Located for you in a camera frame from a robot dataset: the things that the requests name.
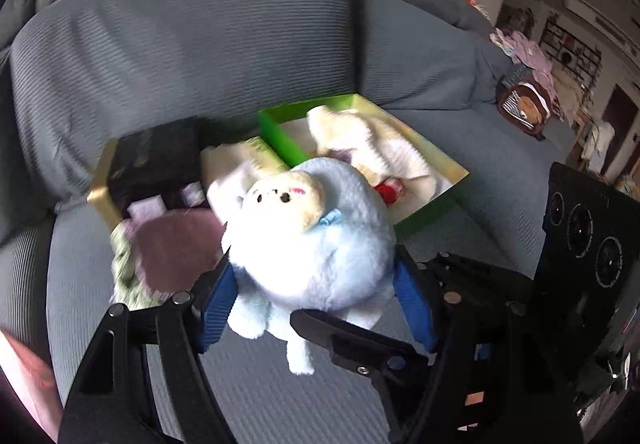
gray sofa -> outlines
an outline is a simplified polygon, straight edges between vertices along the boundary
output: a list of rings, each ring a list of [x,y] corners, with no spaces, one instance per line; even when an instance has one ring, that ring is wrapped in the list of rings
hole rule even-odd
[[[0,29],[0,327],[52,363],[63,401],[113,289],[92,170],[108,138],[170,120],[210,117],[229,140],[263,107],[357,91],[471,173],[456,207],[403,240],[414,257],[535,272],[566,153],[499,116],[511,61],[464,0],[8,0]],[[396,304],[376,330],[410,340]],[[320,351],[316,374],[294,377],[281,346],[227,330],[203,356],[238,442],[386,442],[364,379]],[[150,366],[179,436],[156,353]]]

brown door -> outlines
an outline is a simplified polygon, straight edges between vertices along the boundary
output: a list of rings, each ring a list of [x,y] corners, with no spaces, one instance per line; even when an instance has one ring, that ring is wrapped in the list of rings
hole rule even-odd
[[[631,126],[636,119],[638,113],[638,106],[631,98],[620,88],[618,85],[613,89],[609,104],[602,114],[602,119],[609,122],[616,131],[616,134],[609,145],[607,156],[604,159],[604,166],[602,167],[601,175],[607,172],[607,169],[613,162],[613,159],[618,154],[622,143],[625,141],[626,136],[631,129]]]

pink cloth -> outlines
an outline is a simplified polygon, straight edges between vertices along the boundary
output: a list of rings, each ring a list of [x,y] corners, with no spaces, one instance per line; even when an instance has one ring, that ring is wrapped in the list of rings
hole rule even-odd
[[[52,369],[3,332],[0,332],[0,368],[34,420],[53,442],[58,442],[62,403]]]
[[[552,102],[558,99],[551,71],[554,66],[537,43],[529,41],[521,32],[514,32],[508,38],[513,46],[511,58],[516,64],[522,62],[533,70],[533,78],[542,85]]]

blue stuffed animal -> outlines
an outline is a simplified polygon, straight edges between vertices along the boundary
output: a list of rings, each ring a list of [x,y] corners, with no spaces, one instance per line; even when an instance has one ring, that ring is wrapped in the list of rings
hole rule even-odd
[[[238,298],[228,324],[255,339],[287,342],[294,374],[314,372],[297,309],[320,309],[371,328],[393,296],[396,237],[380,196],[352,166],[308,160],[255,183],[227,224]]]

